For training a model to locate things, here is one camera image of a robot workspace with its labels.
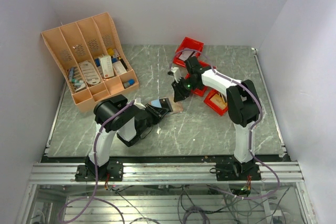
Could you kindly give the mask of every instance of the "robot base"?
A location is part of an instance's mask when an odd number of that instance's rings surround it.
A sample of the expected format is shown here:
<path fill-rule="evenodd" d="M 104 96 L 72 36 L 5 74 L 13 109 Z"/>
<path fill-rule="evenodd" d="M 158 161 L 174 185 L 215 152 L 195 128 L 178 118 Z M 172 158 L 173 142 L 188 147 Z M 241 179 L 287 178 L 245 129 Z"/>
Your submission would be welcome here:
<path fill-rule="evenodd" d="M 232 162 L 226 164 L 217 163 L 214 170 L 217 181 L 247 180 L 248 175 L 251 180 L 261 180 L 259 166 L 254 160 L 241 164 L 233 158 Z"/>
<path fill-rule="evenodd" d="M 85 165 L 79 165 L 75 174 L 77 182 L 93 182 L 96 181 L 94 174 L 95 165 L 86 157 Z M 98 167 L 98 180 L 106 180 L 109 174 L 109 181 L 122 181 L 123 165 L 117 160 L 109 160 L 105 165 Z"/>

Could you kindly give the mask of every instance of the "gray table surface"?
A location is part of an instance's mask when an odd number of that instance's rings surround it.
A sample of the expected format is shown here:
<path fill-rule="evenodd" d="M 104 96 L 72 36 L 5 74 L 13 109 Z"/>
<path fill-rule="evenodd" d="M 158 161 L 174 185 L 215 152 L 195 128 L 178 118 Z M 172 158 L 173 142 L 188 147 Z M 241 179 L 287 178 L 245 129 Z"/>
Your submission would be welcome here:
<path fill-rule="evenodd" d="M 126 95 L 150 102 L 173 94 L 172 77 L 167 75 L 177 46 L 123 45 L 130 65 L 138 76 L 139 90 Z M 264 111 L 264 119 L 255 131 L 257 154 L 281 154 L 281 141 L 276 122 L 262 82 L 258 65 L 250 47 L 205 46 L 203 52 L 217 69 L 239 80 L 254 82 Z M 152 132 L 132 147 L 125 146 L 117 137 L 110 150 L 111 156 L 175 156 L 233 154 L 235 128 L 228 114 L 219 116 L 204 102 L 204 97 L 191 95 L 183 101 L 184 111 L 165 117 Z M 81 113 L 66 89 L 51 137 L 49 157 L 86 156 L 93 145 L 95 121 L 93 112 Z"/>

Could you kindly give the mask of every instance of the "mesh pattern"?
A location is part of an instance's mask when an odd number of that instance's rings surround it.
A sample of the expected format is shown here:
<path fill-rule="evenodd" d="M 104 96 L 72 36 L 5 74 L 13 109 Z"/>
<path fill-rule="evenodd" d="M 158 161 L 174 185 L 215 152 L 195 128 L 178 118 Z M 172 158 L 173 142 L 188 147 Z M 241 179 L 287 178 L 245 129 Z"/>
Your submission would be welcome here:
<path fill-rule="evenodd" d="M 68 49 L 63 49 L 59 52 L 59 55 L 63 62 L 68 62 L 72 60 L 71 54 Z"/>
<path fill-rule="evenodd" d="M 82 44 L 78 44 L 74 47 L 75 53 L 77 54 L 78 57 L 85 56 L 85 50 Z"/>
<path fill-rule="evenodd" d="M 91 52 L 96 52 L 99 50 L 99 44 L 97 42 L 97 39 L 92 39 L 88 41 L 88 47 Z"/>
<path fill-rule="evenodd" d="M 105 34 L 103 36 L 101 36 L 104 42 L 104 45 L 106 48 L 112 47 L 113 46 L 113 41 L 112 41 L 112 37 L 109 34 Z"/>

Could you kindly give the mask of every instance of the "gray wall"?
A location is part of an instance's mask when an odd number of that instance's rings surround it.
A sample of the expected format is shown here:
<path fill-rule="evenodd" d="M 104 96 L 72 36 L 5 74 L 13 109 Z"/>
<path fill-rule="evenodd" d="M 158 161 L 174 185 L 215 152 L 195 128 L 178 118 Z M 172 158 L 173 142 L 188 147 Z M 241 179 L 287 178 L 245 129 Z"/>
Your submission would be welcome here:
<path fill-rule="evenodd" d="M 319 221 L 335 223 L 336 0 L 288 0 L 259 55 Z"/>
<path fill-rule="evenodd" d="M 259 47 L 286 0 L 51 0 L 65 24 L 108 11 L 122 43 Z"/>
<path fill-rule="evenodd" d="M 50 131 L 63 80 L 40 32 L 59 25 L 48 0 L 0 0 L 1 223 L 14 223 Z"/>

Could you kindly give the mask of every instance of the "wooden compartment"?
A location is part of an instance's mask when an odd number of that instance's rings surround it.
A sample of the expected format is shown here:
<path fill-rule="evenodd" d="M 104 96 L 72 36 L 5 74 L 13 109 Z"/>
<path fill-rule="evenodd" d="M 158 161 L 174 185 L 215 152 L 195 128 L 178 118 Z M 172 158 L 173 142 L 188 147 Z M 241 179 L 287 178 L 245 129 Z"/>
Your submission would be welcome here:
<path fill-rule="evenodd" d="M 102 13 L 97 16 L 93 16 L 92 18 L 97 24 L 105 49 L 116 49 L 127 66 L 126 70 L 131 71 L 132 67 L 127 61 L 122 50 L 116 27 L 110 15 L 108 13 Z"/>
<path fill-rule="evenodd" d="M 115 29 L 114 22 L 108 13 L 82 19 L 80 21 L 63 25 L 48 31 L 42 32 L 43 39 L 59 69 L 63 73 L 72 94 L 75 105 L 81 112 L 92 110 L 95 105 L 103 99 L 117 94 L 131 92 L 139 87 L 135 72 L 128 63 Z M 80 78 L 85 80 L 79 68 L 79 63 L 89 61 L 97 71 L 95 59 L 102 55 L 107 55 L 107 49 L 117 49 L 119 55 L 127 66 L 127 72 L 104 79 L 100 74 L 100 83 L 86 89 L 75 92 L 74 85 L 68 79 L 68 71 L 72 67 L 77 67 Z M 134 84 L 124 88 L 123 82 L 134 79 Z"/>

